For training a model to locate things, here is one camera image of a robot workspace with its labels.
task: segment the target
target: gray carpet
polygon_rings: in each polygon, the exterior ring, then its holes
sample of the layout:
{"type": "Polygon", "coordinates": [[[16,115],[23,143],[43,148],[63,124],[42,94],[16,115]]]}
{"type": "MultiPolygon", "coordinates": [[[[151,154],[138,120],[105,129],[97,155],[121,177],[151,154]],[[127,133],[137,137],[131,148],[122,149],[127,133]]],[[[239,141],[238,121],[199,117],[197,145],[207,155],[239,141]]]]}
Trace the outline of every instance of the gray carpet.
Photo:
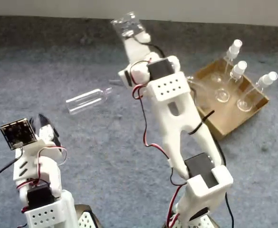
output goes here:
{"type": "MultiPolygon", "coordinates": [[[[249,70],[278,72],[278,28],[245,25],[144,21],[154,43],[179,57],[190,74],[218,57],[235,39],[249,70]]],[[[0,17],[0,125],[43,112],[56,125],[69,158],[63,188],[76,203],[91,205],[105,228],[159,228],[175,190],[163,155],[142,144],[144,120],[130,91],[114,86],[105,105],[70,116],[64,101],[94,88],[127,65],[108,20],[0,17]]],[[[278,81],[257,116],[221,142],[234,177],[229,199],[235,227],[278,227],[278,81]]],[[[161,143],[159,128],[145,102],[148,141],[161,143]]],[[[182,136],[185,158],[199,153],[182,136]]],[[[12,160],[0,133],[0,168],[12,160]]],[[[0,228],[25,223],[12,181],[0,175],[0,228]]],[[[223,203],[212,215],[231,225],[223,203]]]]}

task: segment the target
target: glass vial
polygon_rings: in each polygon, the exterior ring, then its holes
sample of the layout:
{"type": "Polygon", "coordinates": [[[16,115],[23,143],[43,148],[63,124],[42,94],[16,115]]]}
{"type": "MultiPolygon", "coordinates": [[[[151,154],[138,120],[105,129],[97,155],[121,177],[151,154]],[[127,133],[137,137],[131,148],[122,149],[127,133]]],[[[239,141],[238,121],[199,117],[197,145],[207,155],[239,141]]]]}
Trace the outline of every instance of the glass vial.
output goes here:
{"type": "Polygon", "coordinates": [[[215,91],[215,98],[221,103],[226,103],[230,99],[230,94],[234,93],[243,81],[242,75],[247,68],[247,62],[240,61],[230,72],[230,77],[222,82],[220,89],[215,91]]]}
{"type": "Polygon", "coordinates": [[[71,115],[74,115],[90,107],[102,104],[107,100],[111,92],[112,88],[107,88],[106,90],[95,89],[66,100],[68,111],[71,115]]]}
{"type": "MultiPolygon", "coordinates": [[[[228,66],[229,66],[229,64],[232,65],[233,60],[235,58],[237,58],[237,56],[240,52],[241,46],[242,46],[242,41],[240,39],[234,40],[233,44],[227,50],[226,55],[222,58],[224,61],[224,65],[225,65],[225,70],[223,72],[223,76],[227,75],[228,66]]],[[[216,74],[213,74],[211,76],[211,80],[216,83],[221,83],[224,79],[222,78],[219,70],[217,70],[216,72],[217,72],[216,74]]]]}
{"type": "Polygon", "coordinates": [[[250,85],[243,92],[243,95],[237,101],[237,107],[243,112],[249,112],[255,107],[259,101],[262,99],[262,95],[259,93],[263,92],[265,88],[276,81],[278,75],[276,72],[272,71],[264,76],[262,76],[255,85],[250,85]]]}

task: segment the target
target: cardboard tray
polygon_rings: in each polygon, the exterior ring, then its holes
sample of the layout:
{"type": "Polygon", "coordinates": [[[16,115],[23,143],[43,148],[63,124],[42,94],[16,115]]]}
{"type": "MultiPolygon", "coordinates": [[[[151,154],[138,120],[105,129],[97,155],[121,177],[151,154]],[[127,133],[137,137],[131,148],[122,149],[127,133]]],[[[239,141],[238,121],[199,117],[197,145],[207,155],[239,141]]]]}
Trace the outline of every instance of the cardboard tray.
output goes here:
{"type": "MultiPolygon", "coordinates": [[[[243,75],[243,82],[239,86],[239,89],[236,90],[235,93],[231,94],[230,100],[227,103],[218,102],[215,99],[214,92],[216,88],[218,88],[219,84],[213,82],[211,80],[211,76],[213,74],[224,75],[225,67],[226,62],[223,59],[220,59],[210,63],[193,75],[195,82],[206,86],[206,88],[208,89],[207,91],[210,91],[210,94],[208,94],[207,96],[209,101],[208,106],[197,107],[197,109],[201,117],[204,117],[210,111],[215,110],[215,113],[211,115],[205,123],[217,140],[223,139],[226,135],[228,135],[230,132],[235,130],[257,112],[259,112],[260,109],[269,102],[269,99],[264,94],[256,90],[259,95],[262,96],[261,101],[256,105],[256,107],[249,112],[243,112],[238,109],[236,105],[237,100],[250,84],[253,85],[253,83],[245,75],[243,75]]],[[[232,68],[233,65],[228,64],[227,72],[230,72],[232,68]]],[[[199,88],[196,88],[196,91],[198,97],[200,96],[200,94],[205,93],[205,90],[200,90],[199,88]]]]}

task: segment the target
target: white wall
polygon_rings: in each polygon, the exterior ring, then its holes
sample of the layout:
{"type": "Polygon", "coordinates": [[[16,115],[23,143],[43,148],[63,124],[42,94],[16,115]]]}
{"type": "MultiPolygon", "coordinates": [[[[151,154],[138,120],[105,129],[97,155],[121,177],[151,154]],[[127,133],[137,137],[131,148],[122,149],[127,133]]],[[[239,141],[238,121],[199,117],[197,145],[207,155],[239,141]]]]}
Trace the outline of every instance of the white wall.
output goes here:
{"type": "Polygon", "coordinates": [[[278,0],[0,0],[0,15],[141,19],[278,26],[278,0]]]}

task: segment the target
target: white robotic arm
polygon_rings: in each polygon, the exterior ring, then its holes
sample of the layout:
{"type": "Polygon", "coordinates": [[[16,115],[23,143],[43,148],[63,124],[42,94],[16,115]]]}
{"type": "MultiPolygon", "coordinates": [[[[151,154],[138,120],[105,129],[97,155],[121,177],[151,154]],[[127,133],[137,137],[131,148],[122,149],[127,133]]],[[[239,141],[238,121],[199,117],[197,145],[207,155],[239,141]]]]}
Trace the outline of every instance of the white robotic arm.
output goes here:
{"type": "Polygon", "coordinates": [[[13,180],[28,227],[101,228],[92,211],[83,208],[76,211],[72,194],[62,189],[56,161],[66,149],[60,146],[58,133],[50,121],[42,114],[39,120],[38,136],[33,119],[21,119],[0,127],[9,147],[15,150],[13,180]]]}
{"type": "Polygon", "coordinates": [[[186,228],[189,223],[193,224],[223,201],[227,189],[233,183],[233,178],[222,165],[220,153],[208,127],[204,123],[201,124],[187,79],[180,71],[178,58],[175,56],[160,58],[148,51],[147,44],[142,44],[143,42],[137,38],[139,34],[146,32],[133,13],[114,20],[112,24],[121,35],[130,62],[126,69],[119,72],[119,76],[128,88],[133,88],[135,84],[143,84],[146,87],[144,95],[150,98],[153,112],[160,124],[163,148],[169,157],[168,162],[182,178],[187,180],[185,194],[176,206],[179,221],[182,227],[186,228]],[[172,103],[178,110],[177,114],[173,114],[169,107],[172,103]],[[203,156],[195,156],[192,160],[184,162],[180,151],[181,131],[191,133],[200,124],[201,126],[192,135],[211,159],[209,161],[212,163],[209,168],[211,177],[209,173],[197,174],[199,167],[208,164],[203,156]],[[195,165],[189,167],[192,161],[197,162],[198,169],[194,170],[195,165]]]}

